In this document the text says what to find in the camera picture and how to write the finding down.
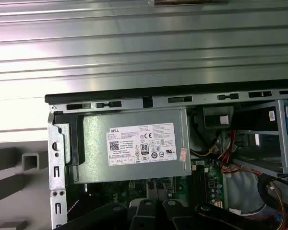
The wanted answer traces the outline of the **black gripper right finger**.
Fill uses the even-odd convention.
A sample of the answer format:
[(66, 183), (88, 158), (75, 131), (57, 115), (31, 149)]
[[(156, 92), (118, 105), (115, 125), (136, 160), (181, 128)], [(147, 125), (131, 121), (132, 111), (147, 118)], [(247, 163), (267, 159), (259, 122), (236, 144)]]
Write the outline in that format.
[(196, 207), (185, 207), (178, 200), (163, 202), (163, 209), (176, 230), (256, 230), (257, 222), (203, 203)]

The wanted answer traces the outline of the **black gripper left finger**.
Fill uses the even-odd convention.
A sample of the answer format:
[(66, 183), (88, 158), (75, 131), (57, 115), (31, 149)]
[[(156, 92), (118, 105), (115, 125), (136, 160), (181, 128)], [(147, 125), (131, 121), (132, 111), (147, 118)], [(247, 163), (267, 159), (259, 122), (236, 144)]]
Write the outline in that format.
[(111, 203), (97, 208), (57, 230), (155, 230), (157, 225), (156, 202), (142, 199), (137, 207), (127, 208)]

